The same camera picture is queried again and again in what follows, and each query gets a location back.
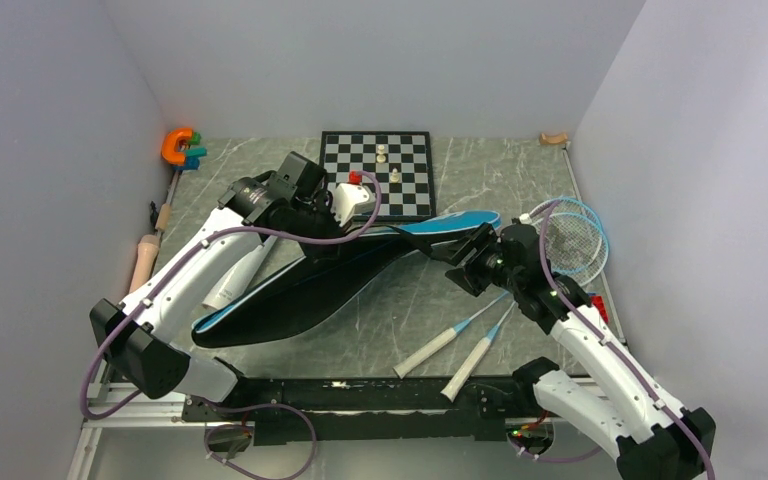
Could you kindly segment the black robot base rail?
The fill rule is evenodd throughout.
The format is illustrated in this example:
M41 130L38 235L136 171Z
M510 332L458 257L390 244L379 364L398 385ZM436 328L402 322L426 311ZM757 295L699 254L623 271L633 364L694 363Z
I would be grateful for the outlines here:
M319 441L468 438L503 441L543 410L511 376L470 378L450 401L444 377L244 380L218 407L190 396L185 422L252 428L258 446Z

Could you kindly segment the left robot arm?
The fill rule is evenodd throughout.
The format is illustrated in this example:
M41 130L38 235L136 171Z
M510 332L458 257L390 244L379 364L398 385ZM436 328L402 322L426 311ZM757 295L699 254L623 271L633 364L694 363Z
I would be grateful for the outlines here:
M90 318L98 350L81 385L102 362L157 399L170 392L200 397L224 420L247 406L242 374L218 359L197 357L176 343L191 311L241 259L283 238L325 256L355 244L377 219L381 188L370 172L327 186L317 163L289 153L277 170L234 181L184 247L152 278L113 303L100 300Z

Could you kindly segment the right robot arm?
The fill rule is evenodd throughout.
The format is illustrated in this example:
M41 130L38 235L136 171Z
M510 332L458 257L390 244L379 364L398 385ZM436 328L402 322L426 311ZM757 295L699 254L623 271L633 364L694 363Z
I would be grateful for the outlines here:
M554 273L546 226L513 223L501 231L483 223L430 258L451 265L446 276L477 296L494 285L510 293L529 320L571 353L600 387L595 395L546 358L513 373L511 401L534 415L541 408L585 434L614 461L624 479L715 478L716 424L657 384L610 331L590 297Z

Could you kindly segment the blue racket bag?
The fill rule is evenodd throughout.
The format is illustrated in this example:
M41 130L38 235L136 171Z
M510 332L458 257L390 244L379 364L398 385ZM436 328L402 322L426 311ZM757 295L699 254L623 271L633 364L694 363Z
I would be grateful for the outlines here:
M341 244L331 259L302 256L269 275L222 310L196 321L194 343L204 348L253 345L290 338L340 310L393 262L457 242L501 214L468 210L418 223L378 226Z

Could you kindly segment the white shuttlecock tube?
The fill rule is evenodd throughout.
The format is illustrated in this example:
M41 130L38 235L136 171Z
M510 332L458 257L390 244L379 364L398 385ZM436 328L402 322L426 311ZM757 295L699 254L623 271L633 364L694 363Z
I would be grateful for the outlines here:
M250 249L208 292L201 302L202 307L208 311L220 310L242 295L248 289L276 240L276 237L269 236Z

